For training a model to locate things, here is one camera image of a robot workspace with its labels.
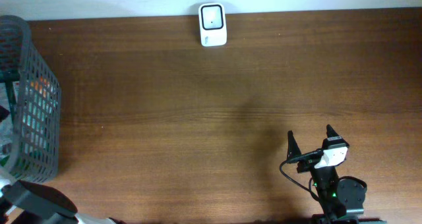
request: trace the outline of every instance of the tabletop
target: tabletop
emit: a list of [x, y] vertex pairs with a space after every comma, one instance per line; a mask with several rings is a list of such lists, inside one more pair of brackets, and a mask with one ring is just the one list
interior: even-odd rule
[[[365, 215], [420, 222], [422, 9], [229, 14], [205, 48], [197, 16], [35, 21], [63, 89], [59, 174], [79, 212], [127, 223], [250, 223], [322, 213], [285, 179], [331, 124], [339, 176]], [[309, 173], [286, 172], [303, 184]]]

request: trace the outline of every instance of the cable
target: cable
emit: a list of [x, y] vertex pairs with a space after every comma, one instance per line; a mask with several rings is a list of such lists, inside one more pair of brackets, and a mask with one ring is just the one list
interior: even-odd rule
[[313, 198], [315, 201], [319, 202], [319, 198], [318, 198], [318, 196], [317, 196], [316, 194], [314, 194], [314, 192], [312, 192], [312, 190], [311, 190], [311, 189], [309, 189], [309, 188], [307, 188], [307, 187], [303, 186], [303, 185], [302, 185], [302, 184], [300, 184], [299, 182], [297, 182], [297, 181], [295, 181], [294, 179], [290, 178], [290, 176], [288, 176], [286, 173], [284, 173], [284, 171], [283, 171], [283, 165], [284, 165], [284, 164], [286, 164], [287, 162], [288, 162], [288, 160], [285, 160], [285, 161], [283, 161], [283, 162], [280, 164], [280, 172], [282, 173], [282, 175], [284, 175], [284, 177], [285, 177], [285, 178], [287, 178], [289, 181], [293, 182], [293, 184], [296, 184], [297, 186], [299, 186], [299, 187], [301, 187], [302, 189], [304, 189], [304, 190], [306, 190], [307, 192], [309, 192], [309, 193], [311, 194], [312, 198]]

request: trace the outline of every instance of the brown wooden surface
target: brown wooden surface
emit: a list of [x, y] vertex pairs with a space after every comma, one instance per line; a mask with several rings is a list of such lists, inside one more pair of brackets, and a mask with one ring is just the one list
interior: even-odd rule
[[[203, 48], [196, 16], [31, 22], [63, 87], [60, 171], [79, 211], [128, 223], [244, 223], [320, 213], [281, 176], [330, 123], [339, 175], [368, 183], [365, 217], [422, 213], [422, 10], [227, 15]], [[310, 174], [288, 173], [306, 184]]]

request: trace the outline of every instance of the black cable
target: black cable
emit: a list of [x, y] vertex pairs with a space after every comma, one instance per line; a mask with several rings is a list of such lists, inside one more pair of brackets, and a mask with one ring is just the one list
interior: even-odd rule
[[288, 162], [288, 160], [283, 161], [280, 164], [280, 172], [282, 173], [282, 175], [284, 175], [285, 178], [287, 178], [289, 181], [293, 182], [294, 184], [296, 184], [297, 186], [301, 187], [302, 189], [306, 190], [307, 192], [309, 192], [312, 196], [312, 198], [319, 202], [319, 198], [316, 194], [314, 194], [314, 192], [312, 192], [312, 190], [310, 188], [307, 188], [305, 186], [303, 186], [302, 184], [300, 184], [299, 182], [295, 181], [294, 179], [290, 178], [290, 176], [288, 176], [286, 173], [284, 173], [283, 171], [283, 165], [286, 164]]

